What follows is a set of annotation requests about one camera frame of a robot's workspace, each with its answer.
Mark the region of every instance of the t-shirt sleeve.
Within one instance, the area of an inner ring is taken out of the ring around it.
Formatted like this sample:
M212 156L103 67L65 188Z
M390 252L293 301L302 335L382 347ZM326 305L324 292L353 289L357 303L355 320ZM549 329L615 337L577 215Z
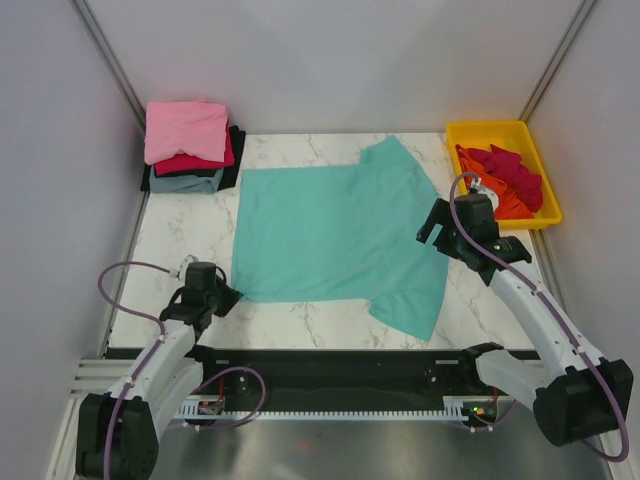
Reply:
M385 293L371 301L369 313L392 328L429 341L438 321L443 293L424 288Z

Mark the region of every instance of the metal frame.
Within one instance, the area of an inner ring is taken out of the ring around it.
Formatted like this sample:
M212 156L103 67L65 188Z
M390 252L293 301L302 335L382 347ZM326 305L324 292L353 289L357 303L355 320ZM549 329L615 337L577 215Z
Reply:
M580 30L584 26L585 22L591 15L594 10L594 7L600 0L583 0L576 13L573 15L573 18L569 22L569 26L567 30L564 32L560 43L556 47L555 52L551 56L547 67L544 70L544 73L538 80L538 84L536 88L533 90L531 97L527 101L522 113L520 114L520 120L523 122L528 122L533 112L535 112L536 108L540 104L542 97L547 92L549 85L553 81L553 78L558 73L558 69L562 62L567 56L569 49L574 44L576 37L580 33Z

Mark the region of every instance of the folded clothes stack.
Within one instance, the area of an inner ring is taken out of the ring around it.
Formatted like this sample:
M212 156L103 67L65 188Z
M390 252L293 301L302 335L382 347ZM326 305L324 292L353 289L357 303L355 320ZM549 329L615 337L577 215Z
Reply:
M522 165L522 157L495 145L487 152L456 145L463 172L474 172L500 199L497 220L533 218L542 207L542 177ZM467 186L471 179L466 179Z
M140 190L214 193L235 187L246 132L229 127L225 105L149 102Z

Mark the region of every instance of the purple cable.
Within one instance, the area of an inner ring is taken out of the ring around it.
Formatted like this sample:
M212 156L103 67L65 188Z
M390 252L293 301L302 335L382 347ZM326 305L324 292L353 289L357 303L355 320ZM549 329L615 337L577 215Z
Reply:
M464 237L464 239L467 242L469 242L469 244L473 248L475 248L477 251L482 253L485 257L487 257L490 260L493 260L494 262L496 262L502 268L504 268L504 269L508 270L509 272L511 272L519 280L521 280L527 287L529 287L529 289L531 290L531 293L537 295L538 298L540 298L540 301L547 307L547 309L549 310L549 312L551 313L553 318L556 320L556 322L558 322L558 325L560 326L560 328L562 329L564 334L569 339L569 342L576 349L576 352L578 352L578 354L580 355L580 358L582 358L584 363L589 368L589 371L593 374L593 376L597 380L598 384L600 385L600 387L604 391L604 394L607 397L607 400L609 401L609 404L611 405L611 409L613 410L613 414L616 417L616 421L618 422L618 428L620 429L620 440L621 440L621 443L622 443L622 448L621 448L621 451L620 451L620 453L618 455L613 456L613 455L608 455L608 454L606 454L604 452L601 452L600 450L596 449L593 445L591 445L586 440L583 440L583 443L593 453L595 453L596 455L598 455L601 458L604 458L605 460L608 460L609 462L623 462L629 456L629 432L627 430L627 425L625 424L625 421L624 421L624 415L622 414L622 410L620 408L620 405L618 404L618 401L616 400L615 395L611 391L611 388L607 384L607 382L604 379L604 377L602 376L602 374L595 367L595 365L593 364L591 359L588 357L588 355L581 351L582 348L578 348L578 347L580 347L580 342L578 341L576 336L573 334L573 332L569 328L569 325L567 325L567 323L564 321L564 318L562 318L562 315L560 314L560 312L558 312L558 310L553 305L553 303L551 303L549 298L543 292L539 292L537 290L536 284L531 279L529 279L525 274L520 272L517 268L512 267L507 262L505 262L501 258L497 257L493 253L491 253L489 250L485 249L482 245L480 245L473 238L471 238L471 236L467 233L467 231L462 226L462 223L460 222L460 219L458 218L458 212L456 211L456 207L455 207L455 203L454 202L455 202L456 187L458 186L458 182L463 180L465 177L473 177L474 179L478 180L478 175L476 175L475 173L464 172L464 173L458 175L455 178L455 180L453 181L453 184L451 185L451 189L449 190L449 208L451 209L451 216L453 217L453 222L456 224L456 227L458 228L458 231L460 232L460 234Z
M105 291L104 286L102 285L102 282L104 281L104 277L106 276L106 274L109 273L114 268L128 266L128 265L140 265L143 267L153 268L155 270L159 270L164 273L170 273L168 269L160 267L158 265L154 265L152 263L134 262L134 261L114 263L113 265L110 265L109 267L105 268L100 274L100 276L98 277L98 290L100 291L100 295L102 295L102 298L104 298L107 301L107 303L117 308L118 310L122 310L123 312L129 313L131 315L146 318L147 320L151 320L152 322L155 322L160 328L160 335L164 335L166 328L164 326L164 323L162 323L159 318L156 318L153 315L149 315L144 312L139 312L138 310L127 308L119 304L118 302L116 302L109 295L107 295L107 292ZM155 343L151 346L151 349L144 356L144 358L140 362L140 365L138 365L138 367L131 374L132 383L136 381L136 379L138 378L138 375L140 375L140 372L142 371L142 369L147 365L147 363L149 363L149 360L151 359L153 354L156 353L161 343L162 341L160 340L160 338L158 338L158 340L156 340ZM105 480L111 480L111 447L113 445L113 433L116 428L116 421L118 420L118 413L120 412L120 407L122 406L122 402L124 401L124 397L127 395L127 392L131 389L131 386L132 386L131 383L126 383L124 385L122 392L120 392L120 395L118 395L116 403L113 407L113 411L111 412L111 417L109 418L109 426L107 427L107 438L104 444L104 462L102 464L102 474Z
M222 376L224 376L224 375L226 375L228 373L231 373L231 372L249 372L254 377L256 377L258 379L258 381L260 382L260 387L262 387L262 394L260 396L260 401L258 401L258 404L255 406L255 408L248 415L245 415L244 417L242 417L242 418L240 418L238 420L234 420L233 422L229 422L229 423L221 423L221 424L214 423L213 425L200 426L200 428L199 428L200 431L203 431L203 430L222 430L224 428L234 428L234 427L239 427L240 425L244 425L245 423L249 423L253 419L253 417L260 411L260 409L262 408L262 405L264 405L264 401L267 398L267 385L264 382L264 378L262 378L262 376L251 367L229 367L229 368L225 368L221 372L218 372L213 377L209 378L207 381L205 381L198 388L196 388L193 391L193 393L199 392L203 388L207 387L207 385L215 382L220 377L222 377Z

